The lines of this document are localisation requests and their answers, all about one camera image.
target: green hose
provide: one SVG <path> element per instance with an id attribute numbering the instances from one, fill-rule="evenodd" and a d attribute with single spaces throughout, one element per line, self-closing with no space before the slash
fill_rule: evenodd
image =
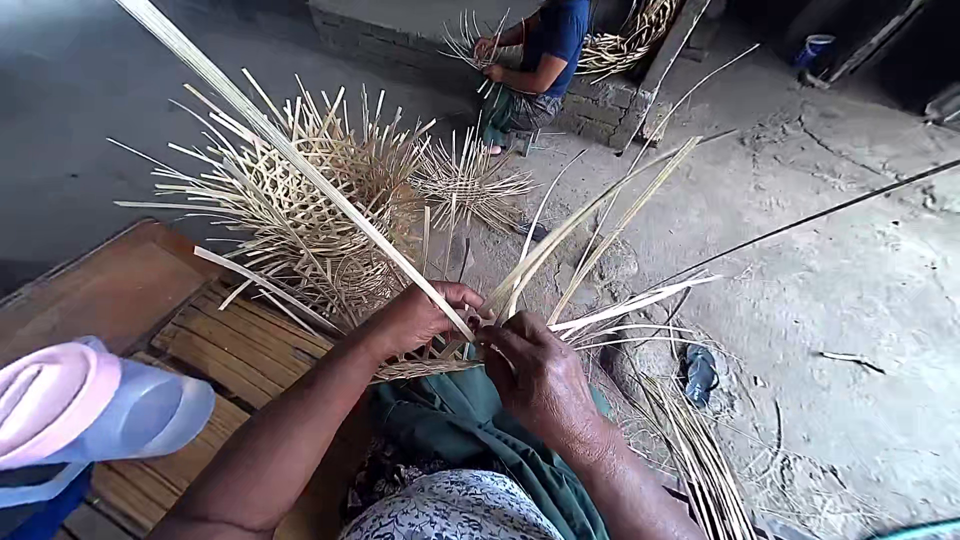
<path id="1" fill-rule="evenodd" d="M 960 518 L 953 518 L 944 521 L 925 523 L 910 527 L 898 528 L 892 532 L 876 534 L 868 540 L 913 540 L 914 538 L 923 538 L 933 534 L 947 534 L 960 529 Z"/>

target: black sandal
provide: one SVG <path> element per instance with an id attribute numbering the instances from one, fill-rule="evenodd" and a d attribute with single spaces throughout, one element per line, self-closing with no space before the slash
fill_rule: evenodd
<path id="1" fill-rule="evenodd" d="M 720 384 L 713 355 L 701 345 L 687 346 L 680 377 L 684 381 L 684 395 L 697 408 L 707 406 L 710 391 Z"/>

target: man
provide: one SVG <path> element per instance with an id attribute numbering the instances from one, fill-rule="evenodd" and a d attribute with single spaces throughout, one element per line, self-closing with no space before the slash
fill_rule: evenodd
<path id="1" fill-rule="evenodd" d="M 434 286 L 455 308 L 483 304 L 464 285 Z M 273 538 L 377 366 L 453 330 L 425 294 L 408 288 L 254 414 L 151 538 Z M 479 329 L 478 337 L 489 379 L 475 368 L 372 387 L 372 400 L 385 404 L 376 426 L 405 451 L 420 449 L 428 459 L 419 466 L 437 472 L 389 469 L 375 485 L 407 485 L 368 504 L 341 538 L 703 538 L 600 414 L 576 354 L 542 319 L 522 311 L 502 328 Z M 483 395 L 491 380 L 492 401 L 468 399 Z M 418 387 L 434 394 L 418 394 Z M 483 463 L 491 468 L 478 468 Z"/>
<path id="2" fill-rule="evenodd" d="M 473 46 L 477 58 L 490 58 L 494 46 L 523 45 L 519 70 L 492 64 L 484 75 L 505 87 L 491 91 L 481 114 L 484 141 L 497 155 L 511 131 L 532 132 L 560 112 L 573 79 L 589 24 L 589 0 L 546 0 L 533 15 L 504 32 L 494 43 L 481 37 Z"/>

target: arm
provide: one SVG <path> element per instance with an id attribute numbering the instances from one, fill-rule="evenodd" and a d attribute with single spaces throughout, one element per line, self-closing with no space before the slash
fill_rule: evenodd
<path id="1" fill-rule="evenodd" d="M 553 85 L 565 67 L 566 60 L 543 54 L 536 71 L 516 71 L 495 63 L 487 66 L 483 73 L 495 83 L 503 83 L 528 94 L 539 94 Z"/>
<path id="2" fill-rule="evenodd" d="M 570 466 L 612 538 L 704 538 L 597 410 L 580 359 L 541 318 L 521 311 L 477 336 L 504 406 Z"/>
<path id="3" fill-rule="evenodd" d="M 523 39 L 527 37 L 533 29 L 537 28 L 537 24 L 539 23 L 540 12 L 537 11 L 529 17 L 520 20 L 520 22 L 512 26 L 510 30 L 500 34 L 500 40 L 497 46 L 509 47 L 511 45 L 522 45 Z"/>
<path id="4" fill-rule="evenodd" d="M 483 303 L 465 285 L 434 286 L 454 307 Z M 237 430 L 151 539 L 273 538 L 380 362 L 452 327 L 418 288 L 405 290 Z"/>
<path id="5" fill-rule="evenodd" d="M 540 24 L 540 12 L 520 20 L 509 30 L 500 34 L 500 39 L 497 41 L 494 41 L 492 37 L 478 37 L 476 42 L 473 43 L 473 56 L 478 59 L 486 58 L 496 47 L 522 45 L 527 35 L 537 28 L 538 24 Z"/>

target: green sarong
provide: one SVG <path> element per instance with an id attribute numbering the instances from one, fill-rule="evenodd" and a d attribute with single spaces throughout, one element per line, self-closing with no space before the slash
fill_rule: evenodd
<path id="1" fill-rule="evenodd" d="M 609 538 L 583 484 L 503 409 L 482 367 L 385 382 L 373 386 L 371 394 L 374 427 L 404 452 L 436 457 L 455 468 L 496 459 L 564 540 Z M 606 401 L 593 394 L 606 412 Z"/>
<path id="2" fill-rule="evenodd" d="M 524 94 L 500 85 L 480 110 L 483 140 L 509 147 L 512 132 L 533 132 L 546 126 L 563 107 L 563 100 L 544 94 Z"/>

